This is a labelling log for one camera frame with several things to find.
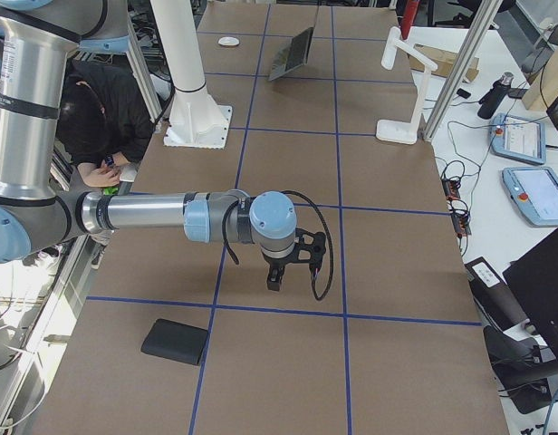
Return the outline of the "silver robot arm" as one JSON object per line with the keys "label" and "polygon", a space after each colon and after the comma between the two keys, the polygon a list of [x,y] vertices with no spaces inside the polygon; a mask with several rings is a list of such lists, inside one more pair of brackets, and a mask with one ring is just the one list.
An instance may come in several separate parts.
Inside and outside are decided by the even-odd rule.
{"label": "silver robot arm", "polygon": [[292,201],[279,192],[108,196],[57,193],[49,184],[68,55],[127,52],[123,1],[0,1],[0,264],[83,234],[182,227],[192,241],[255,243],[278,290],[299,241]]}

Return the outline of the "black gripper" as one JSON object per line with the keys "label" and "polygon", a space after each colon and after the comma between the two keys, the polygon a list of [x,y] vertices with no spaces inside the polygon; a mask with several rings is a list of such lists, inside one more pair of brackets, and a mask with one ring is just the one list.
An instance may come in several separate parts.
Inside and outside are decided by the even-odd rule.
{"label": "black gripper", "polygon": [[287,265],[294,263],[297,259],[295,250],[290,252],[284,251],[268,251],[261,249],[264,260],[268,263],[270,270],[266,278],[266,286],[268,290],[279,292],[284,279]]}

